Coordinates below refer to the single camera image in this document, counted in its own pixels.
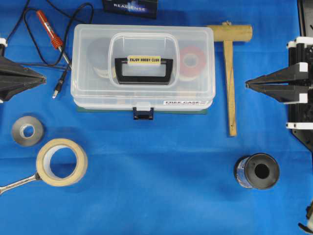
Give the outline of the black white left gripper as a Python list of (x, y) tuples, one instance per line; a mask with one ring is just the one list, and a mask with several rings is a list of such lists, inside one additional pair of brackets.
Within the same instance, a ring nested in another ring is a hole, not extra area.
[(0, 102), (9, 101), (23, 91), (46, 83), (46, 78), (32, 69), (4, 57), (6, 39), (0, 39)]

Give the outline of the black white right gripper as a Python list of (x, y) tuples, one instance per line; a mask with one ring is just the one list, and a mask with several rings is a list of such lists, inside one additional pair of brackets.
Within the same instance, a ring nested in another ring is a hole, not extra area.
[(297, 37), (287, 45), (290, 65), (248, 80), (246, 87), (291, 105), (287, 128), (313, 129), (313, 39)]

